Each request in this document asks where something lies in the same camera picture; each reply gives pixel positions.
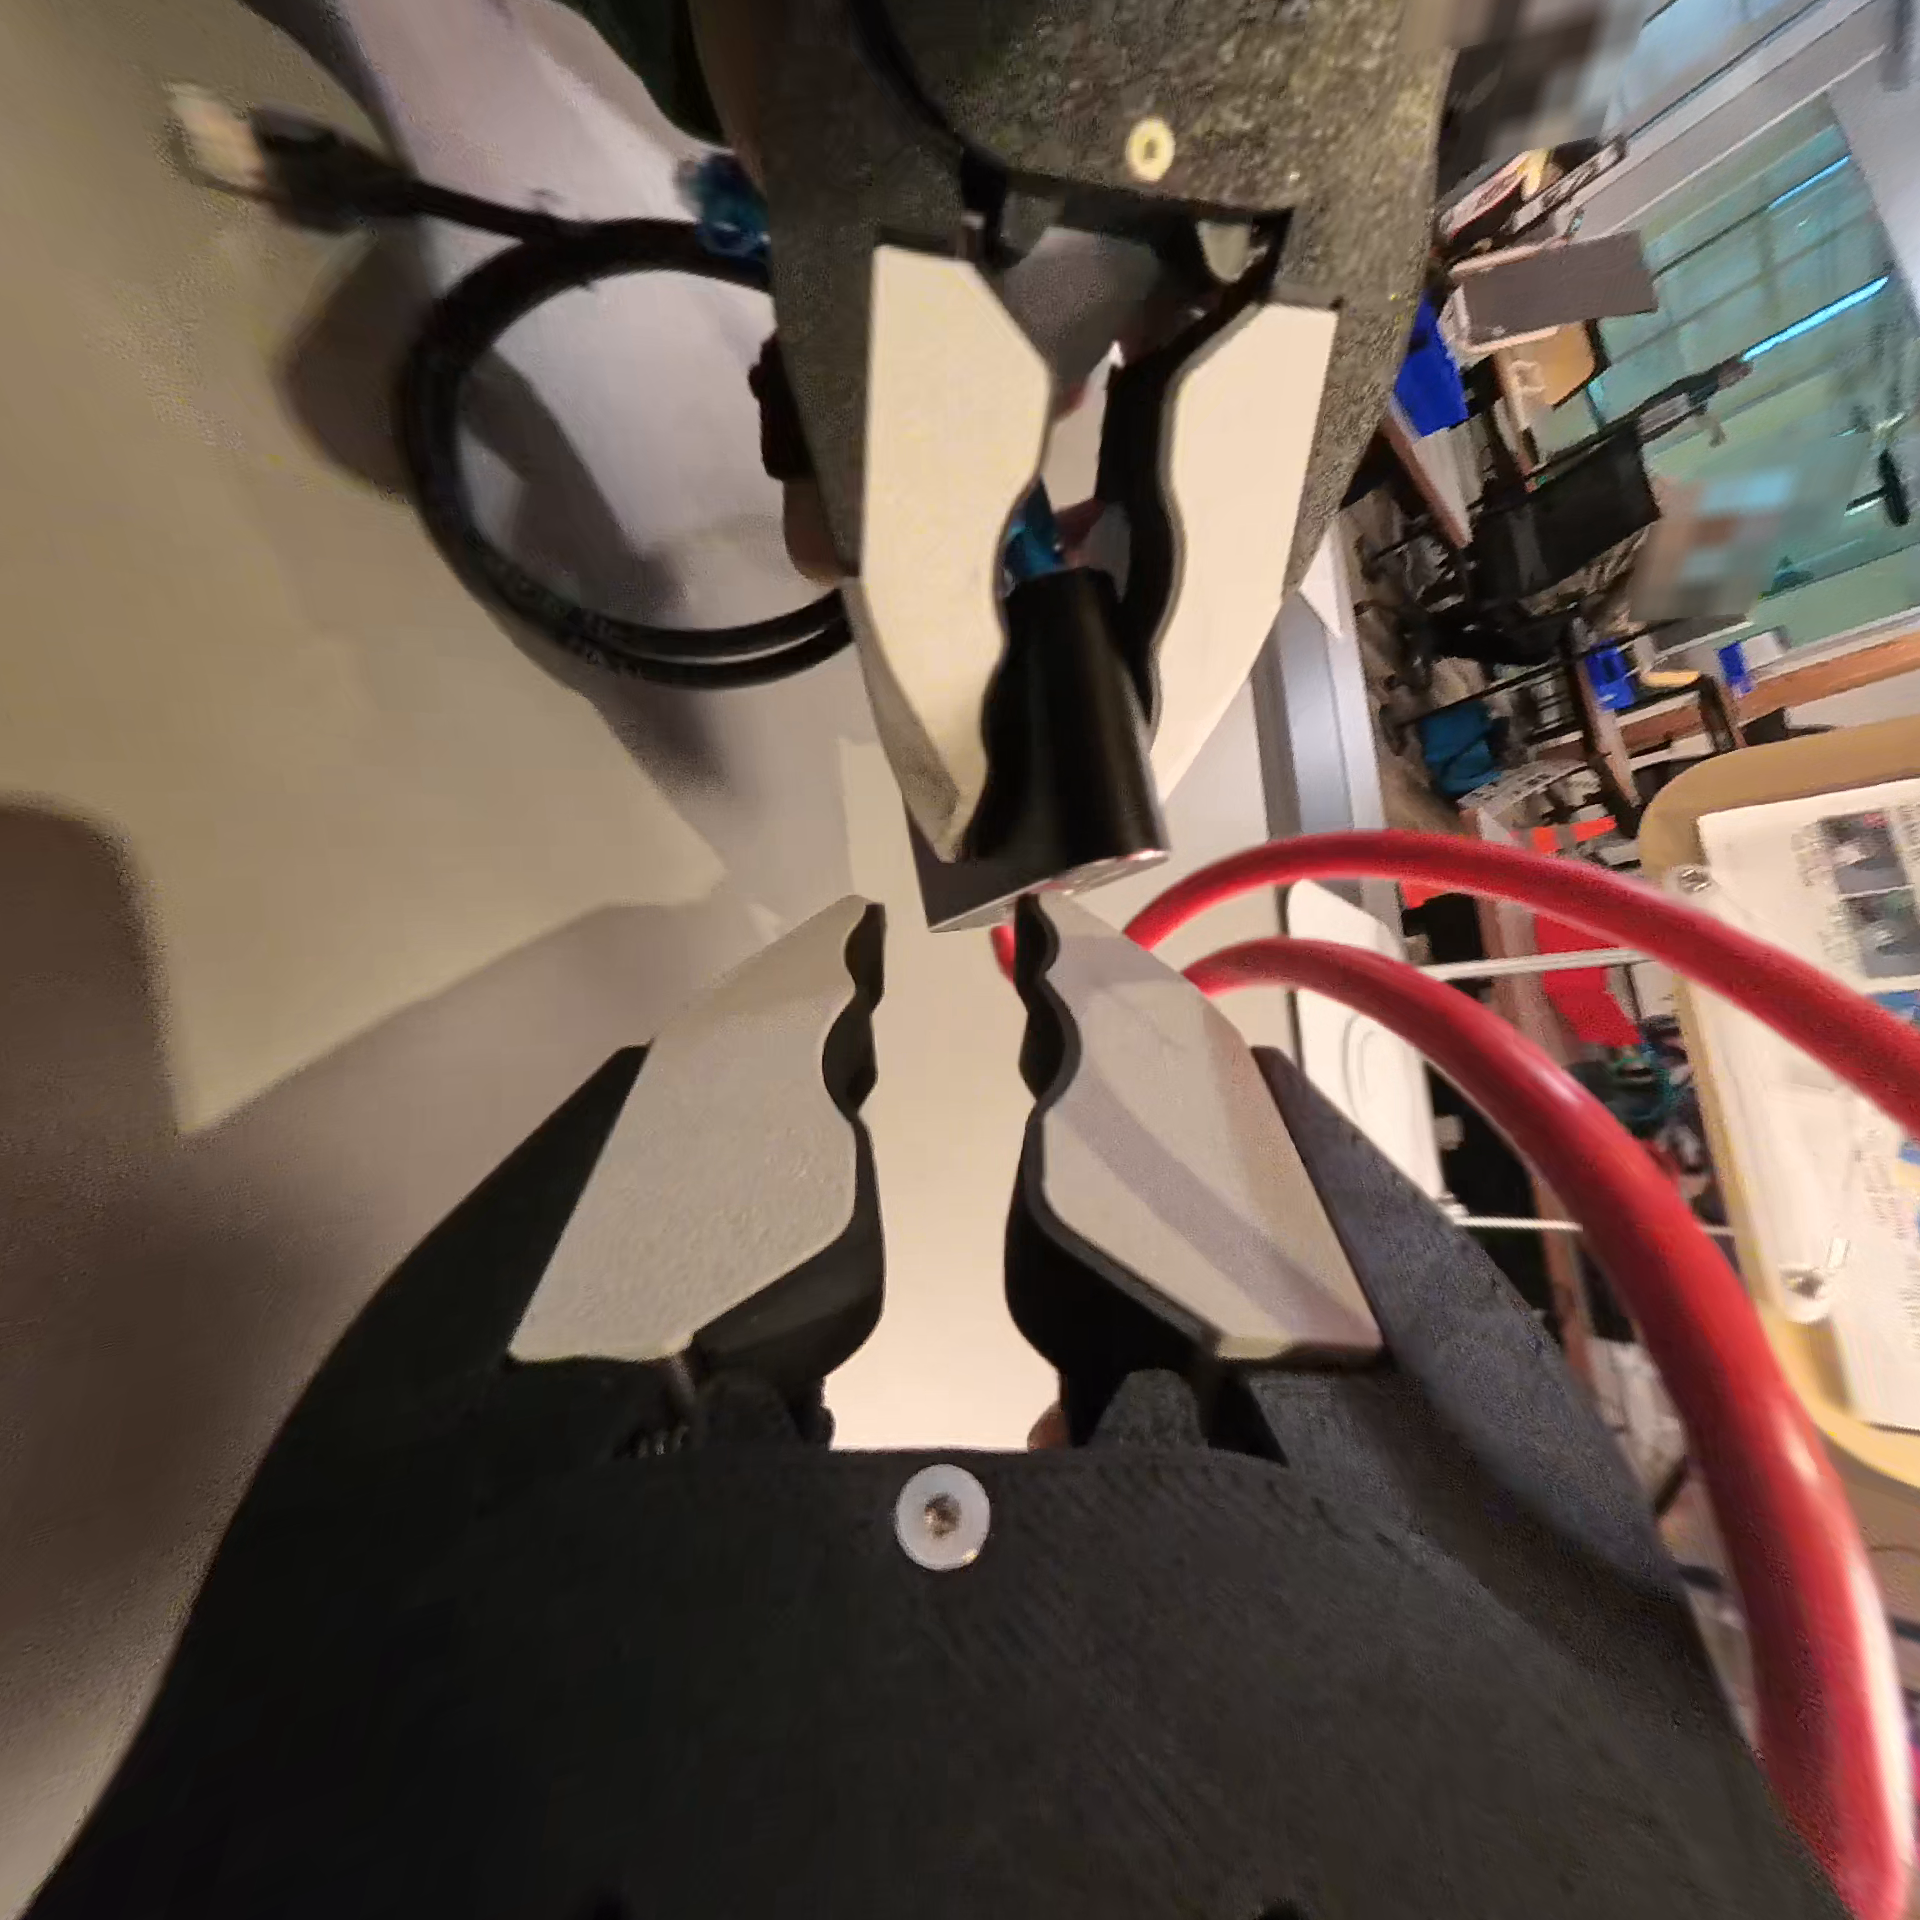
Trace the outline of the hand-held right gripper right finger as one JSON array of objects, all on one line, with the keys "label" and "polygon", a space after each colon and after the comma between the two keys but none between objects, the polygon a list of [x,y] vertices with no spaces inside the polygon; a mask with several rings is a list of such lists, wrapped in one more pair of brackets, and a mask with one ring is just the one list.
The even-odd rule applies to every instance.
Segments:
[{"label": "hand-held right gripper right finger", "polygon": [[1217,1005],[1063,896],[1016,916],[1010,1309],[1053,1373],[1368,1366],[1381,1328]]}]

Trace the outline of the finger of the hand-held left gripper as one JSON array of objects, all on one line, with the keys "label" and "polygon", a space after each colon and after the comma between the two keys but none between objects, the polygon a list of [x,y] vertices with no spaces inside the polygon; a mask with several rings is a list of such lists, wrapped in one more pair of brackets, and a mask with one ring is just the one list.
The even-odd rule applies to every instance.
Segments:
[{"label": "finger of the hand-held left gripper", "polygon": [[901,799],[964,859],[1010,651],[998,566],[1038,480],[1050,369],[961,259],[875,248],[852,636]]},{"label": "finger of the hand-held left gripper", "polygon": [[1098,499],[1123,517],[1121,652],[1154,775],[1188,770],[1282,608],[1336,327],[1247,303],[1109,377]]}]

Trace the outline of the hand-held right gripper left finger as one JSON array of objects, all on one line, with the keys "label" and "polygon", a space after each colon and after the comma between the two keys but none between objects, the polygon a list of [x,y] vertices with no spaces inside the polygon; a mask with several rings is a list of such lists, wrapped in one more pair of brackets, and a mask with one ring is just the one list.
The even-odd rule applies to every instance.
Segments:
[{"label": "hand-held right gripper left finger", "polygon": [[829,1034],[875,902],[839,897],[654,1039],[508,1338],[518,1361],[674,1361],[855,1223]]}]

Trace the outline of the black ethernet adapter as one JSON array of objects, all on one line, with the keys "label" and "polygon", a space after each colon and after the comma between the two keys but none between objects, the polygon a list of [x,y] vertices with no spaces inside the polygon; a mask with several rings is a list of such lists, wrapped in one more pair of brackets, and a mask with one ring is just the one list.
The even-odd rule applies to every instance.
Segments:
[{"label": "black ethernet adapter", "polygon": [[1164,859],[1148,729],[1114,578],[1036,575],[1005,600],[981,705],[987,783],[954,855],[909,832],[934,934],[1005,923],[1026,896],[1093,891]]}]

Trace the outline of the white pad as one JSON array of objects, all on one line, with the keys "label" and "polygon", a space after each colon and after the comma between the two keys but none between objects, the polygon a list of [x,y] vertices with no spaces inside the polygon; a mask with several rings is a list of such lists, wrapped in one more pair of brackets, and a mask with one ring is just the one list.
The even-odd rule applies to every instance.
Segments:
[{"label": "white pad", "polygon": [[[1296,881],[1282,896],[1288,942],[1342,943],[1404,959],[1404,938],[1328,886]],[[1429,1202],[1446,1200],[1434,1095],[1424,1057],[1381,1021],[1314,991],[1291,991],[1296,1063]]]}]

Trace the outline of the printed paper on board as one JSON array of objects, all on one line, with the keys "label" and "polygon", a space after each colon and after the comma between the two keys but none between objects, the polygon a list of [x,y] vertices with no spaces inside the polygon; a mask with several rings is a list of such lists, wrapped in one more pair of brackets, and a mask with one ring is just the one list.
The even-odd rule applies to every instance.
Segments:
[{"label": "printed paper on board", "polygon": [[1885,1074],[1886,1026],[1917,1039],[1917,777],[1703,815],[1695,877],[1703,911],[1824,987],[1789,1031],[1695,1001],[1764,1298],[1845,1414],[1912,1435],[1917,1123],[1856,1078]]}]

